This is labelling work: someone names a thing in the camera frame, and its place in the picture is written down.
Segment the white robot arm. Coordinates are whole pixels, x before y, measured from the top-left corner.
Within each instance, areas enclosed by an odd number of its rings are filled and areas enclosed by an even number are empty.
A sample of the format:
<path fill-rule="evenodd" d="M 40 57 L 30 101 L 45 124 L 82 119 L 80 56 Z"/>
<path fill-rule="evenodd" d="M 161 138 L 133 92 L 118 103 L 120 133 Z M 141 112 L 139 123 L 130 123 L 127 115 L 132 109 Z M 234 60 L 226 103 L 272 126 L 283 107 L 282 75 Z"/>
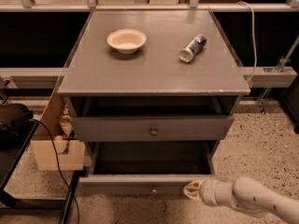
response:
<path fill-rule="evenodd" d="M 208 206 L 226 206 L 252 217 L 267 213 L 288 224 L 299 224 L 299 202 L 282 196 L 250 177 L 234 182 L 217 179 L 195 180 L 183 189 L 184 194 Z"/>

